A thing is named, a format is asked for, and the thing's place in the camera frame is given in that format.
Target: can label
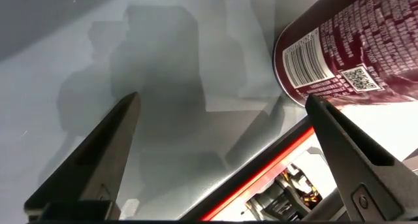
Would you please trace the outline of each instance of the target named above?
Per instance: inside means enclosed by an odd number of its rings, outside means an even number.
[[[337,104],[416,100],[417,20],[418,0],[356,0],[283,50],[292,92]]]

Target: red led light strip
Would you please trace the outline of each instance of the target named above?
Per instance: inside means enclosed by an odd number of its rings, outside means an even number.
[[[310,127],[301,134],[292,144],[275,157],[269,164],[262,168],[256,175],[252,176],[246,183],[241,185],[234,193],[229,195],[223,202],[208,212],[201,221],[210,221],[221,217],[228,212],[229,207],[236,204],[243,204],[262,189],[269,181],[273,180],[279,173],[292,163],[301,153],[309,148],[309,144],[303,143],[314,134]]]

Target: screw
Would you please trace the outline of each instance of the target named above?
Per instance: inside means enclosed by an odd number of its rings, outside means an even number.
[[[359,203],[360,203],[360,206],[362,208],[364,208],[364,209],[367,209],[368,208],[368,201],[367,201],[367,199],[366,199],[366,197],[364,195],[361,195],[360,196]]]

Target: red beverage can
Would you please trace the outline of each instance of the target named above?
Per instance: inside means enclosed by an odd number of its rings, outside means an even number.
[[[274,48],[283,90],[342,106],[418,99],[418,0],[319,0]]]

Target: gray table surface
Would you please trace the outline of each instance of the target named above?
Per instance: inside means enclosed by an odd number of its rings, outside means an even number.
[[[315,1],[0,0],[0,223],[133,91],[118,204],[181,217],[305,116],[271,53]]]

